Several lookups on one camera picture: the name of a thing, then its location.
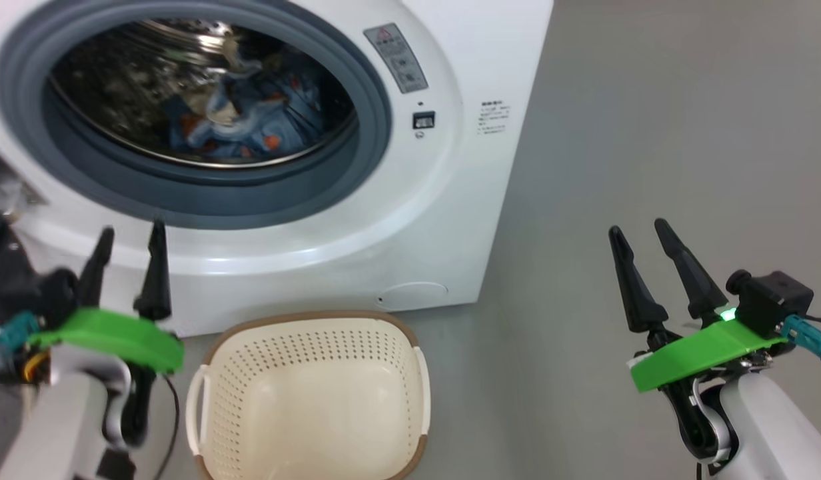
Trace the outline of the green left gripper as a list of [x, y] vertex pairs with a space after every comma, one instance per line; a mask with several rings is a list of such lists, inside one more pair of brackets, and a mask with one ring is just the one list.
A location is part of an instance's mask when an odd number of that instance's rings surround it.
[[36, 332], [29, 344], [46, 352], [50, 384], [71, 374], [102, 383], [106, 392], [101, 431], [116, 449], [135, 449], [145, 442], [149, 400], [157, 377], [183, 365], [181, 340], [154, 322], [172, 314], [164, 221], [154, 221], [147, 245], [149, 263], [133, 309], [141, 318], [99, 307], [104, 271], [114, 248], [115, 230], [103, 228], [76, 285], [80, 307], [57, 330]]

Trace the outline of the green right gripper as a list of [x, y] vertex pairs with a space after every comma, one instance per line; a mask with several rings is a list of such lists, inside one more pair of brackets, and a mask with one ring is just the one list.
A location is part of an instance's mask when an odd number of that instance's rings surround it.
[[[654, 228], [664, 254], [672, 260], [688, 298], [692, 319], [717, 322], [705, 330], [673, 341], [653, 353], [628, 361], [630, 377], [641, 393], [670, 385], [749, 353], [786, 343], [781, 335], [763, 338], [736, 319], [722, 320], [728, 304], [717, 283], [663, 218]], [[650, 294], [635, 265], [635, 255], [621, 228], [608, 230], [620, 295], [631, 332], [664, 330], [668, 313]]]

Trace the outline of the cream beige garment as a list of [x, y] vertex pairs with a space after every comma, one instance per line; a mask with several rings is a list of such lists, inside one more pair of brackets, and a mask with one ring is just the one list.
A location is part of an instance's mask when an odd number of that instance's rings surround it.
[[191, 86], [180, 97], [193, 113], [202, 115], [222, 127], [233, 127], [241, 116], [232, 100], [232, 88], [253, 75], [251, 63], [239, 53], [239, 43], [233, 37], [221, 47], [228, 68], [209, 84]]

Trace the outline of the blue patterned garment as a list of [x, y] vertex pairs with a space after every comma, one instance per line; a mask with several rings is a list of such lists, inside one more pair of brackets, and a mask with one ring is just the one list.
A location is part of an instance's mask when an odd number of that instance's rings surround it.
[[163, 101], [173, 152], [201, 161], [274, 161], [315, 146], [328, 133], [322, 67], [296, 55], [245, 61], [253, 75], [232, 88], [241, 115], [233, 127], [191, 112], [181, 93]]

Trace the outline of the stainless steel washing machine drum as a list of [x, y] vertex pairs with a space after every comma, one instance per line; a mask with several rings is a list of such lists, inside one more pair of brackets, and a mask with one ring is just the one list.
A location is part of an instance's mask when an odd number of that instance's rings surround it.
[[[315, 146], [274, 161], [201, 161], [168, 147], [163, 101], [191, 86], [209, 84], [228, 68], [225, 39], [243, 59], [296, 55], [322, 67], [328, 133]], [[273, 166], [313, 154], [355, 127], [357, 112], [340, 81], [304, 51], [276, 37], [218, 19], [142, 19], [86, 39], [65, 54], [50, 75], [52, 88], [84, 122], [109, 139], [158, 160], [213, 169]]]

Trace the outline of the white front-load washing machine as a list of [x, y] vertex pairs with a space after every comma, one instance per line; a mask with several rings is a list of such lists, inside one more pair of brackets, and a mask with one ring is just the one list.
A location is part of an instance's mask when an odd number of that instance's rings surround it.
[[[29, 10], [52, 0], [0, 0], [0, 47]], [[376, 294], [426, 281], [440, 306], [474, 303], [482, 285], [554, 0], [282, 0], [352, 40], [381, 79], [392, 130], [381, 162], [340, 203], [272, 227], [167, 226], [173, 314], [182, 337], [319, 310], [380, 310]], [[364, 30], [395, 23], [428, 89], [402, 94]], [[504, 133], [476, 134], [483, 101], [511, 106]], [[414, 130], [414, 112], [434, 111]], [[151, 221], [101, 207], [35, 166], [0, 127], [0, 157], [45, 200], [15, 231], [33, 264], [81, 268], [104, 227], [115, 246], [101, 305], [129, 312], [145, 279]]]

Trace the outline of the cream perforated laundry basket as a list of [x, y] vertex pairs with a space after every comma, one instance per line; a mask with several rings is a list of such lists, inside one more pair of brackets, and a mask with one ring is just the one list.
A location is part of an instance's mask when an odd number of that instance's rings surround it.
[[181, 411], [205, 480], [407, 480], [432, 392], [419, 340], [395, 316], [296, 313], [225, 331]]

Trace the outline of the round drain filter cover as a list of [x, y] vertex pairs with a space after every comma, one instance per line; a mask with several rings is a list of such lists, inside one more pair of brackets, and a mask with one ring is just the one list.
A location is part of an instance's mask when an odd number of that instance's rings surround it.
[[412, 311], [438, 307], [448, 295], [447, 286], [440, 283], [416, 281], [383, 289], [376, 294], [375, 303], [385, 311]]

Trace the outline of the grey warning label strip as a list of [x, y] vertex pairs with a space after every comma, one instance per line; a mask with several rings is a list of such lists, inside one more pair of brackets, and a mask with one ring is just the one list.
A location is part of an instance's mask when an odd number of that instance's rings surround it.
[[428, 89], [428, 79], [398, 25], [389, 23], [364, 30], [402, 94]]

